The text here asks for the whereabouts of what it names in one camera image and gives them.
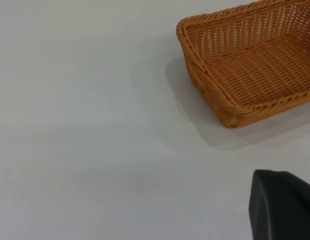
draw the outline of white table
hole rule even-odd
[[[310,103],[224,128],[184,17],[249,0],[0,0],[0,240],[251,240],[255,169],[310,183]]]

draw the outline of white surface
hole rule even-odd
[[[0,240],[251,240],[255,169],[310,183],[310,104],[224,128],[175,35],[248,2],[0,0]]]

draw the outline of woven texture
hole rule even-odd
[[[262,0],[183,19],[188,73],[223,124],[310,101],[310,0]]]

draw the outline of black plastic object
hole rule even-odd
[[[256,170],[249,216],[254,240],[310,240],[310,185],[286,171]]]

